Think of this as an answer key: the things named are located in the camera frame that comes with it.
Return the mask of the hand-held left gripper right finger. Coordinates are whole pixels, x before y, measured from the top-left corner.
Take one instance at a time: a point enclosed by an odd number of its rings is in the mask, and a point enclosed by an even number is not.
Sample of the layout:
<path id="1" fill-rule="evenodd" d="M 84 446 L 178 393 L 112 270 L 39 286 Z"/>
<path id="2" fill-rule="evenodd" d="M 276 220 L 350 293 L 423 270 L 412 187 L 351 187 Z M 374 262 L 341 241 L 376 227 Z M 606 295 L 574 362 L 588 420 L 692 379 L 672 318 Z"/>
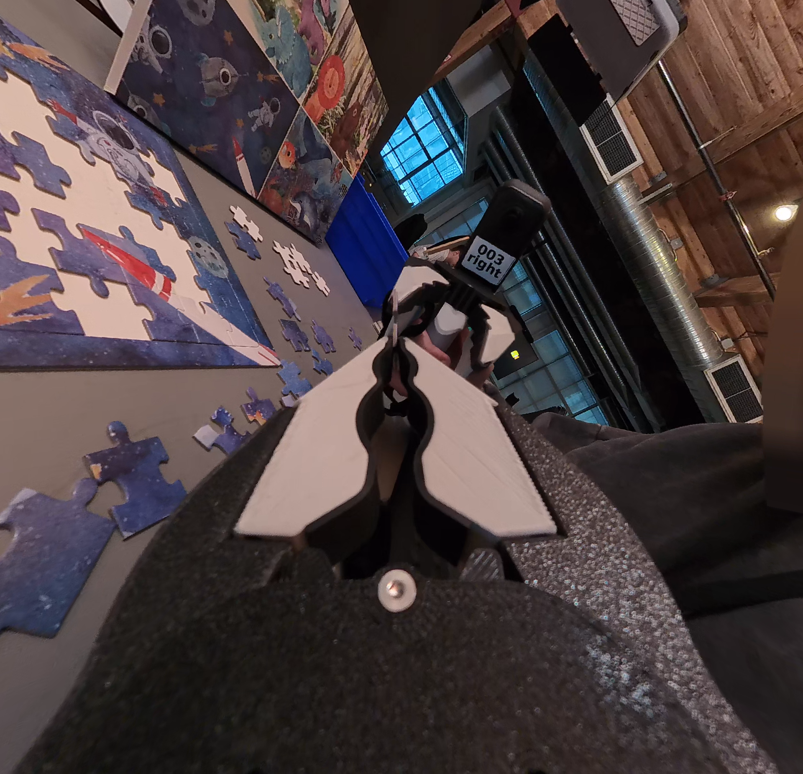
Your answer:
<path id="1" fill-rule="evenodd" d="M 416 462 L 423 495 L 495 539 L 553 536 L 557 525 L 497 414 L 497 404 L 404 338 L 411 406 L 423 409 Z"/>

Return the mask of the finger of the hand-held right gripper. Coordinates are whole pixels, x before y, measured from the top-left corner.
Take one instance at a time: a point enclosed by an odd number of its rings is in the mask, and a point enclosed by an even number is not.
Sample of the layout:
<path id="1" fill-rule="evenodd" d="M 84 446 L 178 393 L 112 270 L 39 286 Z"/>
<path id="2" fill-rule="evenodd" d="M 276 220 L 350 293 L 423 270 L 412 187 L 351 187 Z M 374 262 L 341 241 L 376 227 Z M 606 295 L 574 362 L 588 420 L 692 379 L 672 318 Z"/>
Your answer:
<path id="1" fill-rule="evenodd" d="M 398 292 L 398 339 L 424 317 L 428 309 L 441 303 L 450 287 L 450 281 L 428 263 L 415 263 L 402 267 L 396 284 Z"/>
<path id="2" fill-rule="evenodd" d="M 490 374 L 496 360 L 514 342 L 516 333 L 507 313 L 495 307 L 475 307 L 468 316 L 466 343 L 471 371 L 467 381 Z"/>

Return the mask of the blue puzzle pieces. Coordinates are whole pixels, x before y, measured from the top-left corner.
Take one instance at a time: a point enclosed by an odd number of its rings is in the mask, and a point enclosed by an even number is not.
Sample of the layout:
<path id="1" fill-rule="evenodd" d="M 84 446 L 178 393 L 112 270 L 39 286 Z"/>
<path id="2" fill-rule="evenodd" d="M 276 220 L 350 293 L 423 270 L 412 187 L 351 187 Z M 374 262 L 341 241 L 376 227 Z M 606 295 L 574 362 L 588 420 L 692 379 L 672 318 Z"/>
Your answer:
<path id="1" fill-rule="evenodd" d="M 50 266 L 18 257 L 15 236 L 2 237 L 2 295 L 8 318 L 42 317 L 57 332 L 32 324 L 2 327 L 2 374 L 33 371 L 271 368 L 288 364 L 268 338 L 243 282 L 211 228 L 189 231 L 190 276 L 169 276 L 177 259 L 163 238 L 178 238 L 184 225 L 169 226 L 144 243 L 120 226 L 114 232 L 68 226 L 63 217 L 34 208 L 36 227 L 49 240 Z M 124 287 L 135 306 L 148 310 L 149 339 L 65 333 L 80 329 L 51 295 L 65 275 L 92 284 Z M 88 476 L 68 498 L 23 488 L 2 508 L 2 631 L 52 639 L 61 629 L 114 532 L 131 539 L 166 519 L 186 496 L 179 479 L 161 469 L 169 461 L 163 441 L 136 440 L 120 420 L 109 422 L 109 446 L 87 453 Z"/>

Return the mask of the person's right hand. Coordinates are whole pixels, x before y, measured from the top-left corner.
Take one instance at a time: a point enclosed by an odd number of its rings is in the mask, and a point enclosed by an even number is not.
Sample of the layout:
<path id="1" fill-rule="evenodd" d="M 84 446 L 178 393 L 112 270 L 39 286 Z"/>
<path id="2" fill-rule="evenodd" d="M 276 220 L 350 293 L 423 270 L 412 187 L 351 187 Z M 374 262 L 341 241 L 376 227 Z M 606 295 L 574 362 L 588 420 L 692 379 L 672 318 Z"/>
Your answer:
<path id="1" fill-rule="evenodd" d="M 436 347 L 427 332 L 413 337 L 412 341 L 423 347 L 427 353 L 448 368 L 465 373 L 466 380 L 478 388 L 484 387 L 494 371 L 494 363 L 480 366 L 478 362 L 474 361 L 476 353 L 472 331 L 468 327 L 453 335 L 445 350 Z"/>

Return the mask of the black monitor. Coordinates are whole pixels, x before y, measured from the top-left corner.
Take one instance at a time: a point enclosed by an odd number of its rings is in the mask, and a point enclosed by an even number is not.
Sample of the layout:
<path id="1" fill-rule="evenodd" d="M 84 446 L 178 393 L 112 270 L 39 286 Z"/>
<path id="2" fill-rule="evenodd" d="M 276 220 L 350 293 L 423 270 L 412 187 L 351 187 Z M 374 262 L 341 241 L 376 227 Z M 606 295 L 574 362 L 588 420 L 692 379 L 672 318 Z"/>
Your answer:
<path id="1" fill-rule="evenodd" d="M 511 346 L 496 359 L 494 375 L 497 379 L 502 379 L 537 361 L 539 357 L 532 344 L 524 335 L 518 335 Z"/>

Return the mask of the black ceiling pipes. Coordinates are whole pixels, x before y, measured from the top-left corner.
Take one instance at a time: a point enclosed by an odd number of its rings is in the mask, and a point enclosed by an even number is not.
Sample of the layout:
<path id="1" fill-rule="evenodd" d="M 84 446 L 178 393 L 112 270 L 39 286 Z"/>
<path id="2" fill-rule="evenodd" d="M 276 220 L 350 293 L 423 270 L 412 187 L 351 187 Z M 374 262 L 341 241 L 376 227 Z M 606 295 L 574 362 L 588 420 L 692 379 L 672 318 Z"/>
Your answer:
<path id="1" fill-rule="evenodd" d="M 663 360 L 660 335 L 592 198 L 570 162 L 532 82 L 532 53 L 525 51 L 513 72 L 510 99 L 491 117 L 501 154 L 519 178 L 550 199 L 548 248 L 574 286 L 616 358 L 648 426 L 667 428 L 657 397 L 656 366 Z"/>

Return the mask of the blue storage bin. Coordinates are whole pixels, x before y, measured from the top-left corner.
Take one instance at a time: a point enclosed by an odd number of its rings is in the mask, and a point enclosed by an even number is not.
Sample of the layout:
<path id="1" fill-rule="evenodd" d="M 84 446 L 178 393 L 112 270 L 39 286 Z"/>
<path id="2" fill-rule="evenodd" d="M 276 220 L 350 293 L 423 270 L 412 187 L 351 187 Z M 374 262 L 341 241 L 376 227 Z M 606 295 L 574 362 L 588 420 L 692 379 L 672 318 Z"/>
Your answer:
<path id="1" fill-rule="evenodd" d="M 408 254 L 361 175 L 349 187 L 326 242 L 359 300 L 366 307 L 380 308 Z"/>

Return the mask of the window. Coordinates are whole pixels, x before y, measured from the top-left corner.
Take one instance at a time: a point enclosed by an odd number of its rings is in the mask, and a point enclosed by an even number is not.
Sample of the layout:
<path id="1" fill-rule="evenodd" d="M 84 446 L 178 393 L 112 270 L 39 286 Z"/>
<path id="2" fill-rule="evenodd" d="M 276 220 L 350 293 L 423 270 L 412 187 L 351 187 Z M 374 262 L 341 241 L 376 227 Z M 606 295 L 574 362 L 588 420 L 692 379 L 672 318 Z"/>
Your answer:
<path id="1" fill-rule="evenodd" d="M 465 112 L 442 84 L 419 95 L 380 151 L 405 203 L 418 206 L 465 172 Z"/>
<path id="2" fill-rule="evenodd" d="M 608 417 L 589 382 L 589 374 L 578 362 L 563 330 L 554 319 L 540 286 L 535 283 L 524 262 L 519 261 L 507 273 L 501 295 L 509 307 L 517 310 L 531 336 L 529 343 L 539 361 L 505 378 L 492 380 L 521 415 L 550 408 L 562 408 L 568 417 L 607 426 Z"/>

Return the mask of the scattered white puzzle pieces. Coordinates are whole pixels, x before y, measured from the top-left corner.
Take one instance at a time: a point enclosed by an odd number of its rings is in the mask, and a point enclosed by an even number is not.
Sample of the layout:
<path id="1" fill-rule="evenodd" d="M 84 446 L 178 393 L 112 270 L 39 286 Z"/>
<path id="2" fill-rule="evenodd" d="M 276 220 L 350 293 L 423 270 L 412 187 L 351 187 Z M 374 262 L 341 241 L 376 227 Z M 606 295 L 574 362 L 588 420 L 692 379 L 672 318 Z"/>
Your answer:
<path id="1" fill-rule="evenodd" d="M 248 218 L 241 207 L 230 206 L 229 211 L 232 221 L 226 223 L 226 227 L 233 236 L 237 248 L 245 252 L 251 260 L 261 258 L 259 246 L 263 242 L 263 236 L 258 225 Z M 325 279 L 312 269 L 295 245 L 285 246 L 274 241 L 272 249 L 282 259 L 285 274 L 296 285 L 309 288 L 310 283 L 313 283 L 324 296 L 330 295 L 330 288 Z"/>

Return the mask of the white vent grille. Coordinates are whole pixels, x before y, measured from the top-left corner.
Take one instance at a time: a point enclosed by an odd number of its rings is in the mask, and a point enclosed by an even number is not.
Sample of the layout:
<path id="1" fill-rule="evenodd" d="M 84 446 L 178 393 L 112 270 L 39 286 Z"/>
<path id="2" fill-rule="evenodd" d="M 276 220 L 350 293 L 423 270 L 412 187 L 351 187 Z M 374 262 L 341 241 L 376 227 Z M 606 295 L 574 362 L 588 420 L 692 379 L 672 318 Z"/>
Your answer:
<path id="1" fill-rule="evenodd" d="M 610 95 L 580 126 L 580 131 L 607 185 L 643 165 L 634 138 Z"/>
<path id="2" fill-rule="evenodd" d="M 725 360 L 703 373 L 729 422 L 756 424 L 763 421 L 760 391 L 740 355 L 728 353 Z"/>

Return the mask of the wooden beam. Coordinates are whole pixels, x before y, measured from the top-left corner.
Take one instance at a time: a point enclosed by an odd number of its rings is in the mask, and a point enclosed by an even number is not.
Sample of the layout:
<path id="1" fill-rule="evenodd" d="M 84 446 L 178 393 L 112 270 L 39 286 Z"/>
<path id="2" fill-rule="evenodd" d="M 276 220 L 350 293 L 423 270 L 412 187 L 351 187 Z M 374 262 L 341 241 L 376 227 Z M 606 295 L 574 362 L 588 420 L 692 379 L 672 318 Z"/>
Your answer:
<path id="1" fill-rule="evenodd" d="M 551 17 L 558 15 L 555 0 L 534 3 L 520 12 L 511 12 L 505 2 L 500 1 L 478 21 L 468 26 L 444 58 L 433 78 L 426 85 L 431 87 L 446 78 L 468 58 L 496 41 L 508 31 L 512 31 L 516 45 L 521 51 L 527 48 L 528 39 Z"/>

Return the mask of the thin metal pipe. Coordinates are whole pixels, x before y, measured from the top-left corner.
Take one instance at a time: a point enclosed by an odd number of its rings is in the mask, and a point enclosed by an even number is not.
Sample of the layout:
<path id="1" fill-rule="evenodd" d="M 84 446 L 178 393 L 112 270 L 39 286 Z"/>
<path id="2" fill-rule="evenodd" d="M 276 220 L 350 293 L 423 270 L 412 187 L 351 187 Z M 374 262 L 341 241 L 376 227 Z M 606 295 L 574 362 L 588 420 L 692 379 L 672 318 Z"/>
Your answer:
<path id="1" fill-rule="evenodd" d="M 698 129 L 691 119 L 688 107 L 685 105 L 683 98 L 681 97 L 677 86 L 671 77 L 670 71 L 663 59 L 660 59 L 657 62 L 657 72 L 664 83 L 665 88 L 667 88 L 667 93 L 678 113 L 678 116 L 680 117 L 680 120 L 683 123 L 692 145 L 695 148 L 698 158 L 703 163 L 704 170 L 710 178 L 720 202 L 728 212 L 728 217 L 730 218 L 733 227 L 737 231 L 740 242 L 751 259 L 752 265 L 755 268 L 758 277 L 760 278 L 760 282 L 768 294 L 770 302 L 774 303 L 777 297 L 777 286 L 772 281 L 772 278 L 768 273 L 764 263 L 760 260 L 759 251 L 748 228 L 748 224 L 744 220 L 744 217 L 734 202 L 735 194 L 727 189 L 727 187 L 724 185 L 724 182 L 717 171 L 715 162 L 708 153 L 706 146 L 704 146 Z"/>

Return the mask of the dark partition panel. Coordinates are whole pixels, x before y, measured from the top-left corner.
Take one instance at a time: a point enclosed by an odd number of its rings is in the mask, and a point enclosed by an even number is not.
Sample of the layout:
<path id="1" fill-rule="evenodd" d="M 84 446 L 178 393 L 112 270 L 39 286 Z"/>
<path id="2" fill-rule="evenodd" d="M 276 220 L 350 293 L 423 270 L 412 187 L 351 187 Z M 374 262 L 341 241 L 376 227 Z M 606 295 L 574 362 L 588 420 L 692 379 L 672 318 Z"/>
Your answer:
<path id="1" fill-rule="evenodd" d="M 479 10 L 480 0 L 349 0 L 389 112 L 370 146 L 387 143 Z"/>

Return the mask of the white air unit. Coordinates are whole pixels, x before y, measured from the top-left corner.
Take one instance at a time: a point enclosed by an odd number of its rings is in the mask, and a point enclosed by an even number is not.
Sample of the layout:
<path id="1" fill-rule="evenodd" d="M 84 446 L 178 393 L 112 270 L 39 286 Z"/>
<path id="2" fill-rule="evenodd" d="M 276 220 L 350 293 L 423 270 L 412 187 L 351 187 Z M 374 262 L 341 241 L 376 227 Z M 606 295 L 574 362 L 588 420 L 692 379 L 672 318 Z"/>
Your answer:
<path id="1" fill-rule="evenodd" d="M 679 0 L 556 0 L 614 103 L 627 97 L 686 29 Z"/>

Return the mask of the illustrated puzzle box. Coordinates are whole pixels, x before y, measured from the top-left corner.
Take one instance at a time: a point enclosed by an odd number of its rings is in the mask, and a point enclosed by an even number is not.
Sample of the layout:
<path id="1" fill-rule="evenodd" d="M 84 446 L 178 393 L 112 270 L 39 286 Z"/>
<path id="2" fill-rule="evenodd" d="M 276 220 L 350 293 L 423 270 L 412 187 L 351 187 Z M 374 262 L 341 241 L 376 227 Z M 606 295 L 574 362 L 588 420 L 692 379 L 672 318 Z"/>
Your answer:
<path id="1" fill-rule="evenodd" d="M 106 89 L 316 245 L 388 113 L 348 0 L 136 0 Z"/>

